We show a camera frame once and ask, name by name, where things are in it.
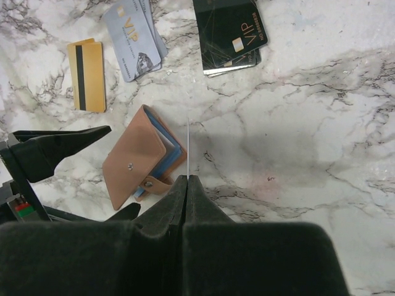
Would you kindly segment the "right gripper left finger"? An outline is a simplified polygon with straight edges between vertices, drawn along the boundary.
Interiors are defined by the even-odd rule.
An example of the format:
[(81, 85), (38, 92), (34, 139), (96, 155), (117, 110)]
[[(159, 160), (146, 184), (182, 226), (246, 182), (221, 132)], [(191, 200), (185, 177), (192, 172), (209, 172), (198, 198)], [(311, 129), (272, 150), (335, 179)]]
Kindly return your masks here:
[(2, 295), (180, 295), (179, 176), (134, 220), (1, 226)]

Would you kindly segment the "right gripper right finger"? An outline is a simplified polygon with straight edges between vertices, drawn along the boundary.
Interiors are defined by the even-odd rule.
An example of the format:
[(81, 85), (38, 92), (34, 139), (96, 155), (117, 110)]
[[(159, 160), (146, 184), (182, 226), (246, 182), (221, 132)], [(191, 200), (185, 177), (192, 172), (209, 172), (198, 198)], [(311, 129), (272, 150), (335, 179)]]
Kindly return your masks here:
[(185, 295), (347, 295), (333, 243), (313, 223), (237, 223), (188, 179)]

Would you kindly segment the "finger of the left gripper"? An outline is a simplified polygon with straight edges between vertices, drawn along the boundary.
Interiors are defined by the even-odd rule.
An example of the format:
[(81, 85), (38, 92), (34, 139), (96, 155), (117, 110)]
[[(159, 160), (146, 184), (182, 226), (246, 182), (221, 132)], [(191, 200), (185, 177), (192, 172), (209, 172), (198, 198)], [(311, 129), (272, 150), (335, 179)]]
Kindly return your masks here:
[(1, 221), (85, 221), (86, 218), (44, 206), (31, 184), (54, 176), (63, 159), (77, 154), (111, 132), (110, 126), (79, 131), (16, 131), (1, 142), (1, 161), (11, 180), (1, 185)]
[(133, 221), (138, 217), (140, 210), (141, 205), (139, 203), (131, 203), (105, 220), (105, 222)]

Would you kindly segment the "pink leather card holder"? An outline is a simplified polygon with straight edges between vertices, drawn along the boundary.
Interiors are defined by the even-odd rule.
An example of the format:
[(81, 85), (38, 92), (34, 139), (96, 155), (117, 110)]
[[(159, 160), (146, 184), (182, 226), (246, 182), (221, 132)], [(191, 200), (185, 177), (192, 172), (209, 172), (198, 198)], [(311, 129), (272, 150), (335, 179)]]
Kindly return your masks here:
[(142, 105), (109, 152), (102, 172), (114, 210), (133, 195), (137, 201), (161, 195), (187, 151), (153, 108)]

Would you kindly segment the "single gold card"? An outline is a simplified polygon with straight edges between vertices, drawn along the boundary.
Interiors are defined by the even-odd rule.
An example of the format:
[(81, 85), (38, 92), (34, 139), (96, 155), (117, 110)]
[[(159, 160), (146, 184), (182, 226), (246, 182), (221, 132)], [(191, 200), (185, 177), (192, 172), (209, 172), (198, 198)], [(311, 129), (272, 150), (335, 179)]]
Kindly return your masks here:
[(189, 117), (187, 118), (187, 146), (186, 146), (186, 151), (187, 151), (187, 159), (186, 159), (186, 177), (189, 179), (190, 173), (189, 173), (189, 168), (190, 168), (190, 153), (189, 153), (189, 147), (190, 147), (190, 125), (189, 125)]

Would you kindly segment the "gold credit card stack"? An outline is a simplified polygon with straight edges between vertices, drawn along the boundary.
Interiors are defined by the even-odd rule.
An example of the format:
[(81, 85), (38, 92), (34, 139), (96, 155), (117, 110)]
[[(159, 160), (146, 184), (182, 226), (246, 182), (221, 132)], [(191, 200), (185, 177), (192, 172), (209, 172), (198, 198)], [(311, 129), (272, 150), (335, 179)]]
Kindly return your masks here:
[(102, 43), (93, 38), (67, 45), (74, 106), (94, 113), (106, 111)]

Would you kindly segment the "silver VIP card stack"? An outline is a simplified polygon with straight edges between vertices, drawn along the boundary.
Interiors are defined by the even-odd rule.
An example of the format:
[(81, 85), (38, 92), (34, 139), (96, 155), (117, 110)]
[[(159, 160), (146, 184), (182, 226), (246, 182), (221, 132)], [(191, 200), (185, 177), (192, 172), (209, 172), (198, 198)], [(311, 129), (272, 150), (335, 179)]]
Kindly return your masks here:
[(124, 81), (161, 68), (168, 50), (154, 27), (149, 1), (117, 1), (103, 19)]

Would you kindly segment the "black VIP card stack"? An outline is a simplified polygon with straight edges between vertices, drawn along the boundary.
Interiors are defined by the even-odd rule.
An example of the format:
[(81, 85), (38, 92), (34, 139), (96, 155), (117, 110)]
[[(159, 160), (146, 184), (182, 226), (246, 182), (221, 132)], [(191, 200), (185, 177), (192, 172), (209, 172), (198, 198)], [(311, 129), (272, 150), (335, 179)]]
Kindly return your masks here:
[(256, 1), (194, 1), (203, 73), (208, 77), (254, 67), (268, 43)]

